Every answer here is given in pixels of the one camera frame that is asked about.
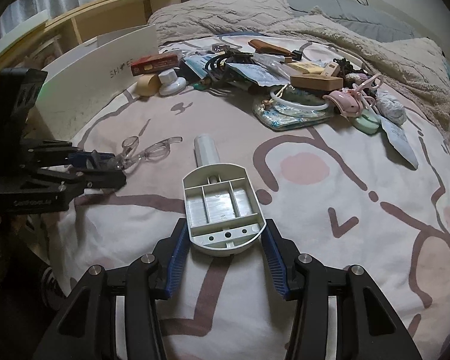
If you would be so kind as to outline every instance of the bed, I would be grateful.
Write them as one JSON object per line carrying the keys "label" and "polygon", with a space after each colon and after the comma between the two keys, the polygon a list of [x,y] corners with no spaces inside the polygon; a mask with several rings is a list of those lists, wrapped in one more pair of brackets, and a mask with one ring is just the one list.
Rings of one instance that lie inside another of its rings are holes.
{"label": "bed", "polygon": [[[295,17],[287,0],[190,0],[157,10],[149,23],[162,51],[217,42],[251,51],[257,36],[223,34],[255,31],[306,59],[345,56],[382,72],[380,90],[406,107],[403,129],[419,166],[411,169],[384,135],[367,136],[339,116],[274,132],[253,115],[261,98],[237,88],[140,98],[132,85],[73,143],[118,153],[132,135],[140,148],[171,136],[183,142],[161,161],[141,163],[121,190],[91,190],[45,217],[62,290],[70,293],[89,266],[125,266],[170,234],[185,215],[181,181],[196,167],[193,140],[206,132],[222,159],[247,169],[264,215],[284,237],[327,266],[364,266],[423,359],[438,359],[450,343],[450,82],[440,49],[427,39],[380,43],[322,15]],[[123,307],[119,299],[125,359]],[[157,308],[169,359],[282,359],[295,304],[275,293],[257,243],[226,258],[192,250],[175,297]]]}

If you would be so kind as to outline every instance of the plastic handle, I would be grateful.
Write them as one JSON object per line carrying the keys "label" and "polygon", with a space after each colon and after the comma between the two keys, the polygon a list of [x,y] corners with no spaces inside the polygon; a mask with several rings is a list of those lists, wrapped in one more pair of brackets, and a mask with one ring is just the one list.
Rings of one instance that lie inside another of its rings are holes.
{"label": "plastic handle", "polygon": [[210,135],[198,135],[193,143],[195,146],[195,158],[197,159],[198,167],[220,163],[220,157],[218,156],[215,142]]}

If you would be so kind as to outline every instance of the cartoon print bedsheet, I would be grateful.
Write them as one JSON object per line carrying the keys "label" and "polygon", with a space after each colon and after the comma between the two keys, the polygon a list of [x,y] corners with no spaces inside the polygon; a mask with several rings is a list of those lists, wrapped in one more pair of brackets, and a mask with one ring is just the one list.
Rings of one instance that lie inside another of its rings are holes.
{"label": "cartoon print bedsheet", "polygon": [[[193,50],[230,42],[248,51],[245,36],[169,45]],[[268,38],[294,50],[299,40]],[[311,60],[341,58],[308,43]],[[323,264],[358,263],[375,279],[425,360],[450,342],[450,150],[409,100],[403,128],[418,158],[414,171],[386,142],[341,116],[313,127],[274,132],[252,114],[253,98],[229,91],[150,99],[117,96],[75,137],[85,150],[121,151],[128,136],[139,149],[182,136],[159,161],[145,161],[114,193],[89,191],[50,221],[50,261],[65,293],[93,264],[128,265],[151,252],[185,215],[182,178],[196,167],[193,140],[209,133],[224,162],[244,166],[266,218],[301,252]],[[295,302],[276,294],[259,243],[232,257],[188,255],[178,292],[157,304],[169,359],[283,359]],[[117,347],[126,359],[123,299],[117,306]]]}

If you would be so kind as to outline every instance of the white yarn ball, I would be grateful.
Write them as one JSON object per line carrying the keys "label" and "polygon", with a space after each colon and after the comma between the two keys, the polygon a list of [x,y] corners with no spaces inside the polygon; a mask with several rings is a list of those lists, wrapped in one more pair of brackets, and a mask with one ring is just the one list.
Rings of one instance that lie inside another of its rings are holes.
{"label": "white yarn ball", "polygon": [[407,120],[407,114],[403,104],[387,91],[377,93],[377,108],[382,116],[397,126],[403,125]]}

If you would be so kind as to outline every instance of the white cap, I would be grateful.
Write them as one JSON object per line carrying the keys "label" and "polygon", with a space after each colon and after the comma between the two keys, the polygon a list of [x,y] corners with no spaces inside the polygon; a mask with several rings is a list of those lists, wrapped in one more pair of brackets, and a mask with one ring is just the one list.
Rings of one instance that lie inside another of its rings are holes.
{"label": "white cap", "polygon": [[158,75],[160,82],[164,85],[174,83],[177,79],[174,69],[168,69]]}

